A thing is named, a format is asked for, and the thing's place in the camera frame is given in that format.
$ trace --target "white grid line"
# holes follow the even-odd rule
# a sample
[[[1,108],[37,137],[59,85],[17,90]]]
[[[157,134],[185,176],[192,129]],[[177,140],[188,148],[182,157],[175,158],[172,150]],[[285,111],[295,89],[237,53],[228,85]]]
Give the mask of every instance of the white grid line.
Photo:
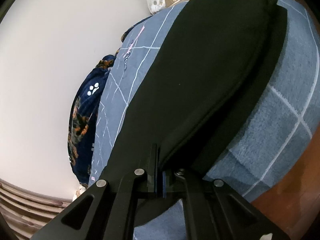
[[[137,45],[137,43],[138,43],[138,37],[137,37],[137,39],[135,40],[135,45],[134,45],[134,47],[131,47],[131,49],[130,50],[132,50],[132,52],[133,52],[133,50],[134,49],[138,49],[139,47],[136,47],[136,45]],[[125,55],[127,55],[129,53],[129,50],[125,53],[125,54],[123,54],[124,56],[123,57],[125,57]]]
[[[103,103],[101,103],[101,101],[100,101],[100,104],[102,104],[102,106],[103,106],[103,108],[101,109],[101,112],[103,111],[103,109],[104,109],[104,104]]]
[[[110,143],[111,150],[112,150],[113,146],[112,146],[112,144],[111,144],[111,137],[110,137],[110,133],[109,133],[109,128],[108,128],[107,125],[106,125],[106,127],[107,127],[107,131],[108,131],[108,135],[109,135],[109,143]]]
[[[103,164],[103,160],[102,160],[101,152],[100,152],[99,156],[100,156],[100,160],[101,160],[101,165],[102,165],[102,167],[104,167],[105,165]]]
[[[107,94],[107,96],[106,96],[106,100],[108,99],[109,93],[110,93],[110,90],[108,90],[108,94]]]
[[[119,91],[120,91],[120,93],[121,93],[121,95],[122,95],[122,98],[123,98],[123,100],[124,100],[124,102],[125,102],[126,106],[128,106],[128,102],[127,102],[127,101],[125,101],[124,96],[123,96],[123,94],[122,94],[122,91],[121,91],[120,87],[118,86],[118,84],[117,84],[117,82],[116,82],[115,78],[113,77],[113,75],[112,75],[111,73],[110,73],[110,75],[111,75],[111,77],[113,78],[113,80],[115,81],[115,83],[116,83],[116,85],[117,85],[117,88],[119,89]]]
[[[97,128],[97,126],[98,126],[98,124],[99,124],[100,120],[101,120],[101,117],[100,117],[100,118],[99,118],[99,120],[97,121],[96,128]]]
[[[103,160],[102,160],[102,156],[101,156],[101,147],[102,147],[102,145],[100,144],[100,141],[98,140],[98,143],[99,143],[99,156],[100,156],[100,159],[101,159],[101,163],[102,163],[102,165],[103,165]]]
[[[156,36],[155,36],[152,44],[151,44],[151,47],[152,47],[153,43],[155,42],[155,40],[156,40],[156,38],[157,38],[157,36],[158,36],[158,34],[159,34],[159,32],[160,32],[160,30],[161,30],[164,22],[165,22],[165,20],[167,19],[169,13],[172,11],[172,9],[173,9],[174,7],[175,7],[175,6],[173,6],[173,7],[171,8],[171,10],[168,12],[168,14],[166,15],[166,17],[164,18],[164,21],[163,21],[162,25],[160,26],[160,28],[159,28],[159,30],[158,30],[158,32],[157,32],[157,34],[156,34]],[[151,49],[148,50],[148,52],[146,53],[145,57],[144,57],[143,60],[141,61],[140,65],[139,65],[139,67],[138,67],[138,69],[137,69],[137,71],[136,71],[136,75],[135,75],[134,80],[133,80],[132,85],[131,85],[131,89],[130,89],[130,93],[129,93],[129,97],[128,97],[128,103],[129,103],[129,100],[130,100],[130,95],[131,95],[131,92],[132,92],[133,84],[134,84],[134,82],[136,81],[136,78],[137,78],[137,75],[138,75],[138,71],[139,71],[142,63],[144,62],[144,60],[145,60],[146,57],[148,56],[150,50],[151,50]],[[116,138],[117,138],[117,136],[118,136],[119,129],[120,129],[120,125],[121,125],[121,122],[122,122],[122,118],[123,118],[123,116],[124,116],[125,111],[127,110],[127,107],[128,107],[128,104],[127,104],[127,106],[124,108],[124,111],[122,112],[122,116],[121,116],[121,119],[120,119],[120,122],[119,122],[119,126],[118,126],[118,130],[117,130],[117,133],[116,133]]]
[[[303,16],[303,18],[305,18],[307,20],[307,18],[302,14],[302,12],[298,11],[296,8],[294,8],[292,5],[286,3],[285,1],[283,0],[279,0],[280,2],[283,2],[285,3],[286,5],[290,6],[293,10],[297,11],[299,14],[301,14]]]
[[[134,39],[134,41],[133,41],[133,43],[136,43],[134,46],[137,45],[138,38],[139,38],[140,34],[143,32],[143,30],[144,30],[144,25],[143,25],[143,27],[141,28],[140,32],[138,33],[138,36],[137,36],[137,37]],[[131,49],[132,49],[132,46],[131,46],[131,47],[129,46],[128,51],[126,52],[125,55],[127,55],[127,54],[130,52]]]
[[[122,76],[121,76],[121,78],[120,78],[119,85],[121,84],[121,81],[122,81],[123,75],[124,75],[124,71],[123,71]],[[113,98],[115,97],[115,94],[116,94],[117,90],[118,90],[118,87],[116,88],[115,92],[113,93],[113,96],[112,96],[112,99],[111,99],[111,103],[112,103],[112,101],[113,101]]]
[[[304,114],[306,113],[306,110],[308,109],[308,106],[310,104],[311,98],[313,96],[313,93],[315,91],[316,88],[316,84],[318,81],[318,76],[319,76],[319,63],[320,63],[320,59],[319,59],[319,50],[318,50],[318,46],[316,44],[316,40],[313,36],[313,31],[310,25],[310,21],[309,21],[309,17],[308,17],[308,13],[307,10],[305,9],[306,15],[307,15],[307,20],[308,20],[308,24],[309,24],[309,28],[311,31],[311,35],[313,38],[313,41],[315,42],[315,46],[316,46],[316,73],[313,79],[313,84],[310,88],[310,92],[309,95],[307,97],[307,101],[305,103],[305,106],[303,107],[303,110],[301,112],[301,118],[303,118]],[[267,172],[270,170],[271,166],[273,165],[273,163],[276,161],[276,159],[279,157],[279,155],[281,154],[281,152],[283,151],[283,149],[286,147],[286,145],[288,144],[288,142],[290,141],[290,139],[292,138],[293,134],[295,133],[295,131],[298,128],[298,125],[300,123],[300,119],[298,119],[298,121],[296,122],[295,126],[293,127],[291,133],[288,135],[288,137],[286,138],[286,140],[284,141],[284,143],[282,144],[282,146],[280,147],[278,153],[276,154],[276,156],[273,158],[273,160],[271,161],[271,163],[268,165],[268,167],[266,168],[265,172],[263,173],[263,175],[261,176],[260,179],[258,179],[242,196],[247,195],[260,181],[262,181],[265,177],[265,175],[267,174]]]
[[[310,127],[308,126],[308,124],[303,120],[303,118],[301,117],[301,115],[298,114],[297,110],[294,109],[294,107],[289,103],[289,101],[279,92],[277,91],[273,86],[271,86],[270,84],[267,85],[268,88],[271,89],[272,92],[274,92],[283,102],[284,104],[291,110],[291,112],[298,118],[300,119],[301,124],[304,126],[304,128],[307,130],[310,139],[312,138],[312,132],[310,130]]]
[[[107,125],[108,125],[108,120],[107,120],[106,111],[103,111],[103,112],[104,112],[104,116],[105,116],[105,118],[106,118],[106,126],[105,126],[105,128],[104,128],[102,137],[104,137],[104,134],[105,134],[105,132],[106,132],[106,128],[107,128]]]
[[[118,69],[119,65],[120,65],[120,58],[118,58],[118,66],[117,66],[117,69]]]
[[[160,49],[160,47],[141,46],[141,47],[132,47],[131,49]]]

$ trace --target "brown leather surface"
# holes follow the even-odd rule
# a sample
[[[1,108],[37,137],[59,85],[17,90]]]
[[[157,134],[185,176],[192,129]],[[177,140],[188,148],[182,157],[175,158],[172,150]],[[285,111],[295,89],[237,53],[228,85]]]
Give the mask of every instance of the brown leather surface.
[[[293,168],[252,204],[292,240],[305,234],[320,210],[320,127]]]

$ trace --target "silver bolt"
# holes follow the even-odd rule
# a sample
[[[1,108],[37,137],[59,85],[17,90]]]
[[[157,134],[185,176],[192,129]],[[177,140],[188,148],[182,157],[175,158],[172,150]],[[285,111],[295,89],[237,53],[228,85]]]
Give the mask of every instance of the silver bolt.
[[[134,171],[134,174],[138,175],[138,176],[141,176],[144,174],[144,169],[136,169]]]
[[[178,175],[183,175],[184,172],[185,172],[184,169],[178,169],[178,170],[176,171],[176,173],[177,173]]]
[[[104,187],[107,182],[104,179],[99,179],[96,183],[97,187]]]
[[[223,186],[223,181],[221,179],[215,179],[213,184],[216,186],[216,187],[222,187]]]

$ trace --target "paw print logo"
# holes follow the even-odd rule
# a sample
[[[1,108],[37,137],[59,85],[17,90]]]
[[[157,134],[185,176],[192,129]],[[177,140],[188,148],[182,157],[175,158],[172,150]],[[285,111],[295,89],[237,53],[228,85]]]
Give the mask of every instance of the paw print logo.
[[[99,89],[99,83],[97,82],[97,83],[94,84],[94,89],[93,89],[93,86],[90,86],[89,89],[90,90],[87,92],[87,95],[91,96],[91,95],[93,95],[95,93],[95,91],[97,91]]]

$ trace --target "pink stripe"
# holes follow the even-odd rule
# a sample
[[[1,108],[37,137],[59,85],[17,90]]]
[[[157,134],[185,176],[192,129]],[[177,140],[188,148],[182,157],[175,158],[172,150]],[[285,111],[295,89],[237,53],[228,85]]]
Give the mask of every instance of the pink stripe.
[[[142,33],[143,30],[144,30],[144,25],[143,25],[142,29],[140,30],[138,36],[134,39],[134,41],[133,41],[133,42],[131,43],[131,45],[129,46],[127,53],[124,54],[123,57],[125,57],[125,55],[127,55],[127,54],[129,53],[129,51],[130,51],[130,49],[132,48],[133,44],[134,44],[134,43],[136,42],[136,40],[139,38],[139,36],[140,36],[140,34]]]

